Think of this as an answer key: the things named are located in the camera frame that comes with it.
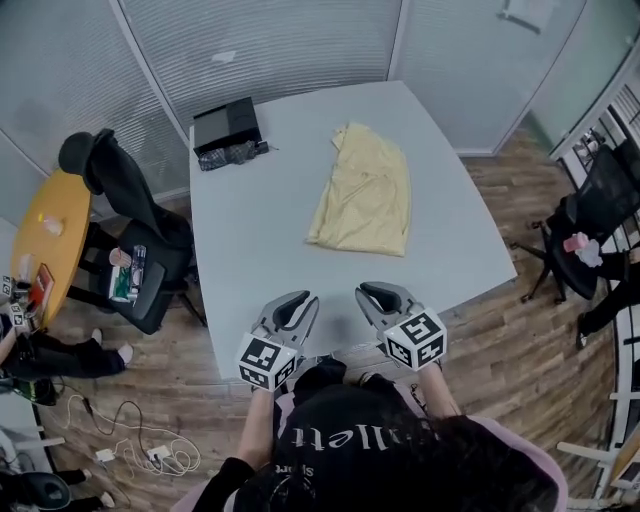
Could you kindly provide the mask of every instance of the yellow cloth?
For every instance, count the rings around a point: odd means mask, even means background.
[[[357,123],[340,128],[333,145],[338,157],[307,242],[404,256],[411,211],[404,154],[393,142]]]

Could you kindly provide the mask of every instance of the orange table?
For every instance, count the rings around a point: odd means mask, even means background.
[[[50,323],[67,296],[73,282],[89,227],[91,193],[81,176],[58,169],[44,182],[31,200],[13,243],[11,274],[17,277],[20,257],[33,254],[31,281],[44,263],[54,285],[44,312],[43,326]],[[64,224],[60,236],[51,235],[38,216],[51,215]]]

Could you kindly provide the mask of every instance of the black box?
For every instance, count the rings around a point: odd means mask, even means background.
[[[193,118],[193,151],[200,156],[207,151],[262,140],[251,98],[243,98],[208,110]]]

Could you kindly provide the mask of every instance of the white cable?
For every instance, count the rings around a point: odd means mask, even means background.
[[[51,418],[53,419],[54,423],[56,423],[56,425],[58,425],[58,427],[62,428],[63,430],[68,430],[70,425],[71,425],[71,400],[73,400],[74,398],[79,398],[80,400],[83,400],[84,397],[82,395],[71,395],[69,397],[69,400],[67,401],[67,422],[65,425],[62,425],[56,418],[56,416],[50,412],[48,409],[45,409],[48,414],[51,416]],[[176,437],[176,439],[174,439],[173,441],[171,441],[171,443],[169,444],[169,450],[171,452],[171,456],[170,457],[165,457],[159,460],[160,462],[160,468],[157,468],[150,460],[145,460],[144,461],[144,465],[141,463],[140,458],[138,457],[134,444],[131,441],[131,439],[127,438],[127,439],[123,439],[122,441],[119,441],[118,443],[116,443],[114,449],[112,450],[113,455],[117,455],[118,452],[118,448],[120,447],[121,444],[125,443],[125,442],[129,442],[129,447],[128,448],[124,448],[122,451],[122,456],[125,459],[125,462],[127,463],[127,465],[129,466],[129,469],[131,470],[131,474],[132,474],[132,478],[133,478],[133,468],[131,467],[131,464],[129,464],[129,460],[127,459],[127,451],[131,451],[131,458],[133,460],[133,462],[135,463],[136,466],[138,466],[138,468],[140,468],[143,471],[146,471],[147,473],[151,473],[153,475],[157,475],[157,476],[161,476],[161,475],[171,475],[171,476],[184,476],[187,473],[191,472],[191,471],[195,471],[196,469],[198,469],[198,467],[200,467],[200,462],[202,460],[202,456],[200,454],[200,450],[198,450],[198,447],[190,440],[187,439],[184,436],[181,436],[180,434],[173,432],[171,430],[167,430],[165,428],[152,428],[152,427],[145,427],[144,425],[140,426],[140,425],[127,425],[125,423],[119,423],[117,421],[114,421],[110,418],[105,417],[100,411],[98,411],[98,409],[96,409],[93,405],[89,404],[89,406],[91,407],[91,410],[100,418],[102,418],[104,421],[108,421],[110,423],[112,423],[113,425],[118,425],[119,427],[123,427],[123,428],[128,428],[128,429],[133,429],[133,430],[149,430],[151,432],[163,432],[166,434],[171,434],[173,436]],[[195,462],[192,462],[192,458],[191,455],[189,455],[187,452],[183,451],[183,450],[178,450],[176,451],[174,448],[174,444],[182,441],[183,443],[186,443],[188,445],[191,446],[191,448],[193,448],[193,450],[196,452],[197,457],[195,459]],[[179,460],[178,460],[178,456],[184,456],[186,457],[186,466],[184,464],[182,464]],[[171,459],[173,463],[175,463],[176,467],[172,467],[169,464],[167,464],[167,460]]]

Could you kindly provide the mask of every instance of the red book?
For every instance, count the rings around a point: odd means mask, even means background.
[[[38,269],[36,279],[29,291],[29,302],[34,301],[37,306],[41,306],[41,311],[47,306],[49,295],[53,289],[53,276],[47,266],[42,263]]]

